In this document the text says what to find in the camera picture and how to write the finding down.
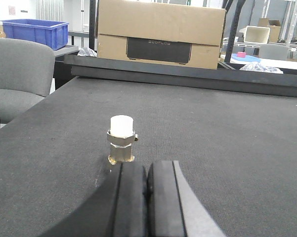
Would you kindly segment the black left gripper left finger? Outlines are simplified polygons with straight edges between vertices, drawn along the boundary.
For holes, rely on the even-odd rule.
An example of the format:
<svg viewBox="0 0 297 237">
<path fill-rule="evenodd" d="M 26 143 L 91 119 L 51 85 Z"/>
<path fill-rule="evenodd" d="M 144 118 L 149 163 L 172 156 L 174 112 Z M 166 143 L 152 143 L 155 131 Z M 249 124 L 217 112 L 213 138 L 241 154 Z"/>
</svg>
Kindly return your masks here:
<svg viewBox="0 0 297 237">
<path fill-rule="evenodd" d="M 144 237 L 146 173 L 138 162 L 116 165 L 97 190 L 44 237 Z"/>
</svg>

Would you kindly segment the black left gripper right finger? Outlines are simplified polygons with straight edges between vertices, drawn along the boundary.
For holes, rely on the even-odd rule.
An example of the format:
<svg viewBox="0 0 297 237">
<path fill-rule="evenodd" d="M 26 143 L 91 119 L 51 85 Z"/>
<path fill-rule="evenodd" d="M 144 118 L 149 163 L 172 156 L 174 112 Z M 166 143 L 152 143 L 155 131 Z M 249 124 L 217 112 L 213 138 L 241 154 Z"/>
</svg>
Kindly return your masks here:
<svg viewBox="0 0 297 237">
<path fill-rule="evenodd" d="M 151 237 L 223 237 L 196 197 L 179 162 L 152 163 L 148 173 L 148 233 Z"/>
</svg>

